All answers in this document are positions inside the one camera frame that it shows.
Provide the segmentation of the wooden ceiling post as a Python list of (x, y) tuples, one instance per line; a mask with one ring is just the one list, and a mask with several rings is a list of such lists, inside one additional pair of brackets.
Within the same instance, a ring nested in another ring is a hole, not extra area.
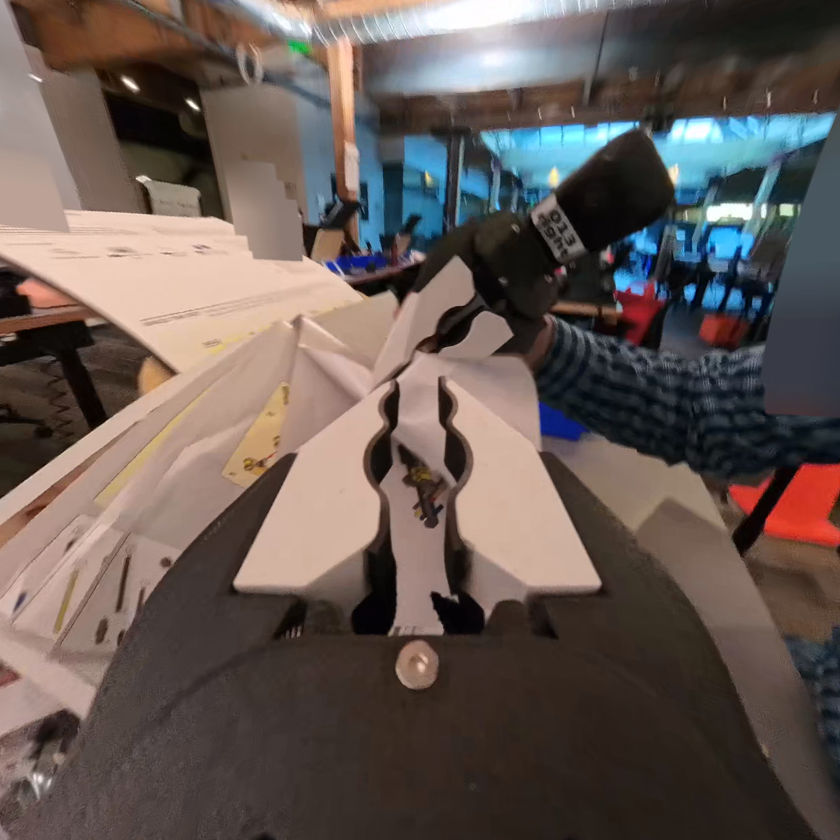
[(356, 202), (360, 154), (355, 141), (354, 54), (347, 38), (327, 47), (327, 65), (337, 194), (346, 203)]

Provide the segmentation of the wooden table with black legs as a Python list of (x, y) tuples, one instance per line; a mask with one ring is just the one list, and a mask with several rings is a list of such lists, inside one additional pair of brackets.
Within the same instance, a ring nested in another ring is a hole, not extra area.
[(89, 430), (106, 422), (108, 415), (80, 351), (95, 345), (88, 326), (92, 315), (79, 304), (34, 310), (2, 318), (2, 367), (39, 362), (46, 377), (47, 402), (53, 423), (26, 417), (2, 403), (2, 424), (27, 425), (40, 438), (55, 434), (67, 438), (75, 406)]

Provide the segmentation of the black metal table leg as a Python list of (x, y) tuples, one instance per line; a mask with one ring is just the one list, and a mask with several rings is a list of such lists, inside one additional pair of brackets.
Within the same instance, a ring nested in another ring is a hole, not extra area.
[(782, 499), (798, 471), (799, 467), (775, 470), (766, 483), (766, 487), (759, 492), (751, 511), (740, 521), (731, 536), (739, 556), (744, 557), (758, 541), (770, 514)]

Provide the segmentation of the large white printed task sheet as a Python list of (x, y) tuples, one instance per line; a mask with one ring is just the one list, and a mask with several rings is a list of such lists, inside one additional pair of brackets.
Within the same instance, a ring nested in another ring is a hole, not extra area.
[(215, 217), (66, 211), (67, 232), (2, 226), (2, 262), (64, 293), (183, 372), (272, 324), (362, 300), (304, 257), (253, 257)]

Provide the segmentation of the lego instruction booklet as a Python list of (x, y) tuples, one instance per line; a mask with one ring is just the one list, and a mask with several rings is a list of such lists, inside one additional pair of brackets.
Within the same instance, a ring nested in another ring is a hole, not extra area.
[(445, 620), (433, 596), (481, 620), (506, 601), (454, 593), (445, 568), (447, 499), (438, 380), (462, 385), (539, 449), (530, 373), (501, 348), (484, 360), (425, 353), (387, 382), (400, 402), (392, 430), (393, 466), (382, 482), (390, 546), (370, 552), (372, 589), (363, 599), (306, 599), (236, 592), (235, 577), (301, 446), (361, 402), (373, 366), (320, 324), (278, 325), (206, 364), (141, 421), (80, 463), (81, 472), (41, 514), (2, 547), (2, 660), (59, 702), (88, 717), (127, 636), (151, 612), (152, 597), (185, 573), (165, 653), (187, 639), (212, 653), (222, 619), (200, 606), (211, 562), (231, 560), (223, 595), (236, 606), (260, 597), (291, 607), (324, 603), (357, 634), (439, 636)]

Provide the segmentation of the orange plastic object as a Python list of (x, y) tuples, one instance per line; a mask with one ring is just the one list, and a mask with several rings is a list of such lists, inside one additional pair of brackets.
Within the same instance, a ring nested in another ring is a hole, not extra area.
[[(768, 480), (758, 486), (729, 486), (728, 497), (744, 517), (753, 508)], [(838, 493), (839, 465), (799, 467), (760, 536), (836, 550), (839, 530), (831, 523), (830, 516)]]

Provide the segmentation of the red chair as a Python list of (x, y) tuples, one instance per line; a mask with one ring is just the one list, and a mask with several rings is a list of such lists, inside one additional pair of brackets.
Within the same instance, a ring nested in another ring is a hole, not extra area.
[(657, 284), (650, 280), (642, 290), (617, 290), (614, 298), (621, 308), (623, 339), (641, 348), (657, 349), (666, 315), (666, 301), (659, 298)]

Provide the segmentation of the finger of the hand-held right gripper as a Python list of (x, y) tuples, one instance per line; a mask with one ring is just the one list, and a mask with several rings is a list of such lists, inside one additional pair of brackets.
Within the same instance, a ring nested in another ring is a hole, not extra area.
[(438, 333), (445, 315), (460, 312), (476, 295), (473, 273), (452, 258), (421, 290), (408, 293), (373, 368), (373, 387), (390, 380), (408, 364), (417, 348)]
[(512, 338), (508, 322), (486, 308), (451, 308), (423, 342), (423, 351), (452, 361), (482, 361)]

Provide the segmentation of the blue plastic bin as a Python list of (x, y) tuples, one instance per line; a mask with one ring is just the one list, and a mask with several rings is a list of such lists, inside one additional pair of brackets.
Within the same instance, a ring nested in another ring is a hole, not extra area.
[(539, 403), (539, 425), (540, 433), (544, 438), (578, 442), (587, 434), (585, 426), (542, 402)]

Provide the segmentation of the person's right forearm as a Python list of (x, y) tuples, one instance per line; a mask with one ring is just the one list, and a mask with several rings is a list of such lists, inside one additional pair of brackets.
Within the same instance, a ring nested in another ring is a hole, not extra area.
[(691, 359), (555, 319), (539, 399), (611, 443), (720, 479), (838, 464), (838, 419), (765, 411), (763, 344)]

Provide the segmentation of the silver ventilation duct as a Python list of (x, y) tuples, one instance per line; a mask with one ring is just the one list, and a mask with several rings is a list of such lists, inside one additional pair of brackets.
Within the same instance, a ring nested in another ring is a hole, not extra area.
[(198, 2), (223, 15), (247, 22), (281, 41), (321, 46), (339, 39), (355, 45), (452, 35), (477, 28), (468, 2), (433, 2), (386, 7), (374, 12), (327, 14), (324, 7), (282, 2)]

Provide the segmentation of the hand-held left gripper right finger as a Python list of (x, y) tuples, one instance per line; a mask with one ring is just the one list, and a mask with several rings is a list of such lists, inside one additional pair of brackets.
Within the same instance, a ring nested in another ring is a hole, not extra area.
[(602, 588), (542, 452), (462, 385), (438, 380), (447, 499), (444, 564), (471, 599), (591, 595)]

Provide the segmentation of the person's right hand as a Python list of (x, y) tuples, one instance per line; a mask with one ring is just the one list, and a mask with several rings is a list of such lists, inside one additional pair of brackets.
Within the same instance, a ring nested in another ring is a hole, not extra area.
[(542, 317), (542, 323), (531, 348), (523, 355), (523, 359), (534, 374), (543, 367), (545, 360), (554, 345), (557, 333), (557, 322), (551, 313)]

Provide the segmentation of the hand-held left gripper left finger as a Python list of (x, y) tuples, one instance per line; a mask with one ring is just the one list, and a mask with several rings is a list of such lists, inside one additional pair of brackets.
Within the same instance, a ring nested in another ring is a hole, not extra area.
[(236, 592), (363, 599), (369, 554), (390, 546), (382, 482), (400, 390), (389, 381), (300, 447), (234, 578)]

